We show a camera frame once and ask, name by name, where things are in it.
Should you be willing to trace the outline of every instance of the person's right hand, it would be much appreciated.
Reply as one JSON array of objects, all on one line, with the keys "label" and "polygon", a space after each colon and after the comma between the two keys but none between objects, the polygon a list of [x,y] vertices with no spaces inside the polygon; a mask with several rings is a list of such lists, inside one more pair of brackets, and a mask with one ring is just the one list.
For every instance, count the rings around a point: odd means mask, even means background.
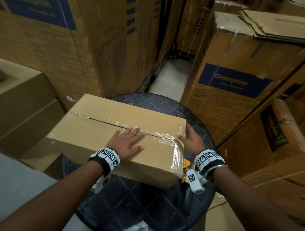
[{"label": "person's right hand", "polygon": [[184,138],[181,135],[177,135],[177,138],[184,144],[184,147],[193,155],[198,155],[201,151],[206,149],[201,137],[195,132],[190,124],[187,124],[189,139]]}]

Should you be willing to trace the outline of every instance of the black label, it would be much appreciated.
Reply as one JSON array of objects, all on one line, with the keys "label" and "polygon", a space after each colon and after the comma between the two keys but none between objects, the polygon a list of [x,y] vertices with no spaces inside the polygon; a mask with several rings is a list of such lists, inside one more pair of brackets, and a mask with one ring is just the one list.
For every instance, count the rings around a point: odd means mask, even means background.
[{"label": "black label", "polygon": [[289,143],[271,105],[266,107],[260,113],[260,118],[262,120],[265,134],[272,152]]}]

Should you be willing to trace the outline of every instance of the diamond pattern surface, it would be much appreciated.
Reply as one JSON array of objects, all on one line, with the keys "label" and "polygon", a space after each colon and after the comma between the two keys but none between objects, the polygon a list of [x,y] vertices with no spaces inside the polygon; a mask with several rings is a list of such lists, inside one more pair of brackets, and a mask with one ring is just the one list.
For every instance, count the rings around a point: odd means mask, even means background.
[{"label": "diamond pattern surface", "polygon": [[[112,100],[185,118],[201,136],[206,147],[216,150],[205,125],[188,108],[172,99],[150,93],[130,93],[113,97]],[[195,156],[186,150],[184,157],[191,164],[194,162]],[[79,166],[64,157],[62,176]],[[156,231],[189,230],[207,211],[214,194],[212,184],[204,193],[194,194],[191,215],[187,216],[181,209],[183,192],[180,183],[164,190],[112,175],[100,193],[88,193],[76,214],[92,230],[124,230],[142,220]]]}]

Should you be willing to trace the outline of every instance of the white surface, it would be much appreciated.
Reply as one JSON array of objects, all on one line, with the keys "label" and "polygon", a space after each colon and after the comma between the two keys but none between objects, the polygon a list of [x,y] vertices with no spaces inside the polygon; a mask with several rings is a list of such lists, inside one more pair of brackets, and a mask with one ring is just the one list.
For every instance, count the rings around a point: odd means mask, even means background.
[{"label": "white surface", "polygon": [[186,86],[190,68],[191,64],[182,59],[168,61],[148,92],[163,95],[179,102]]},{"label": "white surface", "polygon": [[[0,222],[57,181],[0,153]],[[91,231],[74,214],[64,231]]]}]

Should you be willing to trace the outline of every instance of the open cardboard box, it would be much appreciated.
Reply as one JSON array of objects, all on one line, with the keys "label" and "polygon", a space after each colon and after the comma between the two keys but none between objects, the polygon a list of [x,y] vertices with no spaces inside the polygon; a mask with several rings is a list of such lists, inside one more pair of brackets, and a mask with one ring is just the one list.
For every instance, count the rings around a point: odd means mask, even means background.
[{"label": "open cardboard box", "polygon": [[113,174],[161,188],[183,176],[185,119],[85,94],[47,136],[71,161],[84,164],[104,148],[116,130],[140,127],[145,149],[121,162]]}]

